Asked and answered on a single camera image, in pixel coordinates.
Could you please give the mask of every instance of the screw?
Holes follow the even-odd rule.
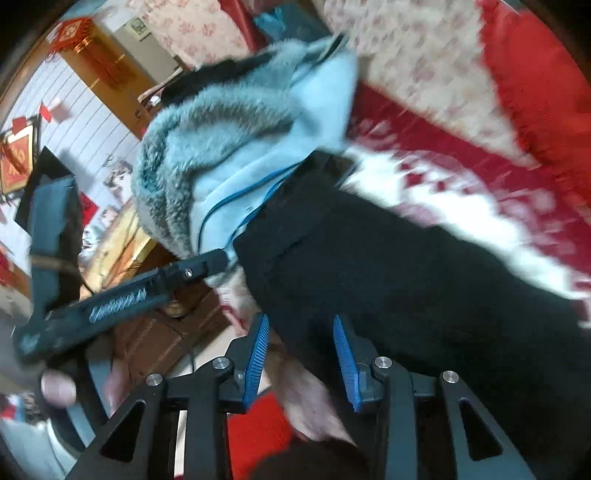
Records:
[[[228,365],[230,365],[230,360],[228,360],[225,356],[219,356],[213,361],[212,365],[216,370],[224,370],[225,368],[228,368]]]
[[[457,383],[460,380],[460,375],[453,372],[452,370],[444,371],[441,376],[447,383]]]
[[[150,387],[156,387],[162,383],[162,375],[160,374],[150,374],[146,377],[146,383]]]
[[[390,368],[392,361],[387,356],[379,356],[374,360],[375,366],[378,368]]]

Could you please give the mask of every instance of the light blue jacket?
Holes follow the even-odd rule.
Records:
[[[357,82],[343,37],[289,40],[238,82],[163,110],[141,143],[132,189],[144,229],[181,258],[224,248],[314,150],[345,147]]]

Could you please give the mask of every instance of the wooden cabinet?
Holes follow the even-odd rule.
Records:
[[[116,62],[128,73],[126,81],[114,87],[100,80],[83,55],[76,50],[60,54],[94,94],[129,128],[136,137],[142,138],[151,116],[138,102],[138,96],[155,85],[154,81],[129,58],[118,44],[94,25],[90,36],[100,41],[116,58]]]

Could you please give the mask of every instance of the black arm mount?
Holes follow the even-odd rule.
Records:
[[[231,480],[228,414],[256,398],[269,323],[258,315],[246,337],[195,373],[149,375],[97,433],[67,480],[172,480],[178,412],[187,410],[186,480]]]
[[[46,360],[107,332],[121,322],[166,305],[173,291],[224,272],[228,258],[213,250],[156,268],[70,305],[50,310],[35,309],[29,322],[12,335],[23,364]]]
[[[355,336],[350,322],[335,317],[335,347],[347,397],[360,415],[376,415],[375,456],[371,480],[417,480],[416,403],[443,397],[457,480],[535,480],[525,460],[486,407],[457,373],[439,377],[410,373],[390,358],[378,356],[374,345]],[[474,458],[462,415],[469,406],[496,443],[494,456]]]

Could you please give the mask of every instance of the black pants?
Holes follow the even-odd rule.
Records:
[[[514,277],[494,255],[339,192],[313,171],[279,190],[234,243],[248,287],[288,351],[329,388],[362,450],[332,319],[410,371],[452,369],[495,416],[538,480],[567,479],[591,445],[591,342],[569,301]]]

